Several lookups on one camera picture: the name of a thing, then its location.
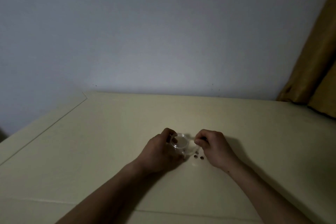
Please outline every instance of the person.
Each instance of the person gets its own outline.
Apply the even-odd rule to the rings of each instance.
[[[167,141],[175,131],[165,128],[149,140],[141,154],[114,177],[90,194],[57,224],[112,223],[127,192],[151,173],[170,170],[183,156],[169,151]],[[233,152],[221,132],[202,129],[195,143],[203,148],[210,164],[227,173],[243,190],[265,224],[312,223],[274,188],[262,180]]]

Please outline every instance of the white table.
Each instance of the white table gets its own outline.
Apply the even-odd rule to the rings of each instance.
[[[0,223],[53,223],[170,127],[222,131],[234,151],[317,223],[336,220],[336,122],[290,103],[86,93],[0,144]],[[127,223],[259,223],[240,188],[190,158]]]

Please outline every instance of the yellow curtain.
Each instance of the yellow curtain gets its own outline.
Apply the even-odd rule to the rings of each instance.
[[[277,101],[336,117],[336,0],[327,0]]]

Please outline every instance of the wall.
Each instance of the wall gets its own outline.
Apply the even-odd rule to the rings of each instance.
[[[0,0],[0,127],[84,90],[275,99],[325,0]]]

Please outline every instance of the person's left arm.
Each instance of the person's left arm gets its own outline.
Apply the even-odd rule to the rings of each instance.
[[[183,156],[171,151],[166,143],[174,133],[174,130],[165,128],[161,134],[150,139],[134,161],[75,206],[57,224],[93,224],[107,218],[113,220],[133,185],[150,173],[170,170],[183,162]]]

